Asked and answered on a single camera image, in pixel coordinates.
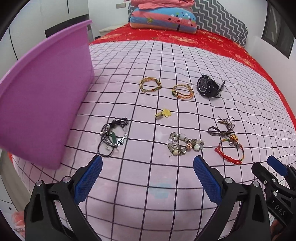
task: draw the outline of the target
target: watch face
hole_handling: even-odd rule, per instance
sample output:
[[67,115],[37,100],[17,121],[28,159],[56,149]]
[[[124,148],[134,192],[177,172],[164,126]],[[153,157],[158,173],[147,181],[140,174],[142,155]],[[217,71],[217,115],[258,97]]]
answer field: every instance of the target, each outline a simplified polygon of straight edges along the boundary
[[198,82],[198,89],[200,92],[205,92],[207,90],[207,80],[205,78],[200,79]]

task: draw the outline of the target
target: red bedspread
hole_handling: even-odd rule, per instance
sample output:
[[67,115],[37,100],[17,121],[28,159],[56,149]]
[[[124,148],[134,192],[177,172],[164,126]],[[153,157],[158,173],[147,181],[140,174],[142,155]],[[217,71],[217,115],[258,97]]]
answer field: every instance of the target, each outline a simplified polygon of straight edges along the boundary
[[129,24],[126,24],[123,27],[108,33],[102,38],[96,39],[92,42],[92,44],[129,40],[157,40],[183,46],[198,47],[218,55],[230,57],[240,63],[247,65],[271,83],[274,90],[282,100],[288,114],[291,117],[294,127],[296,128],[296,118],[275,82],[261,67],[261,65],[255,59],[253,59],[242,46],[238,45],[237,43],[208,31],[197,30],[196,34],[187,34],[170,30],[133,29]]

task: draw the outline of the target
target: black wristwatch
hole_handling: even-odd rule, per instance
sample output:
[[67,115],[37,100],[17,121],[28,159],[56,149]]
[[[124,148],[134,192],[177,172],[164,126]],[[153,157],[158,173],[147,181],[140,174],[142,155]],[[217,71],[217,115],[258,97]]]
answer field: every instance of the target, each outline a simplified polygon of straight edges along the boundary
[[210,76],[204,74],[197,81],[197,91],[205,97],[216,97],[224,84],[225,81],[220,87]]

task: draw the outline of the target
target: grid patterned cloth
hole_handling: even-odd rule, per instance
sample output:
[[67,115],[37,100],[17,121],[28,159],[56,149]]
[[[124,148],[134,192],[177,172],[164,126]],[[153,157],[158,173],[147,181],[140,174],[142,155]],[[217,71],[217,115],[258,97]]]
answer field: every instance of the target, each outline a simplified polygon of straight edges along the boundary
[[[128,134],[124,145],[112,157],[103,158],[100,176],[87,200],[79,205],[103,241],[194,240],[216,207],[193,171],[197,155],[223,176],[244,184],[254,180],[254,162],[275,173],[266,162],[270,155],[284,164],[295,163],[296,133],[291,119],[271,84],[247,66],[203,49],[159,41],[101,43],[91,45],[90,51],[96,77],[77,113],[61,167],[48,170],[15,156],[13,163],[30,191],[39,179],[45,183],[60,181],[92,159],[105,123],[127,117],[128,126],[114,129],[118,137]],[[221,97],[209,99],[198,94],[196,83],[202,74],[219,84],[226,81]],[[143,77],[159,78],[162,89],[141,92]],[[181,100],[172,96],[171,88],[186,82],[192,86],[194,97]],[[154,115],[163,109],[171,110],[172,116],[156,120]],[[240,166],[214,151],[221,139],[210,136],[208,128],[226,130],[216,122],[218,116],[236,120],[234,132],[245,150]],[[171,132],[201,138],[205,147],[169,157]],[[107,154],[105,147],[102,145],[100,152]],[[223,145],[223,152],[241,157],[228,143]],[[277,178],[286,185],[281,176]],[[57,208],[67,225],[58,202]],[[238,208],[239,203],[222,237],[231,230]]]

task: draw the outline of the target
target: pink blanket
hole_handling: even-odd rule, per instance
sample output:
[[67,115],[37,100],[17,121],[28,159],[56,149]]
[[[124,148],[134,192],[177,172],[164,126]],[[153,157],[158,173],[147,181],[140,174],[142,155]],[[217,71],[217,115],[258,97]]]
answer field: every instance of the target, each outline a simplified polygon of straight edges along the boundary
[[141,10],[159,7],[190,8],[193,6],[194,0],[131,0],[131,4],[135,7],[139,7]]

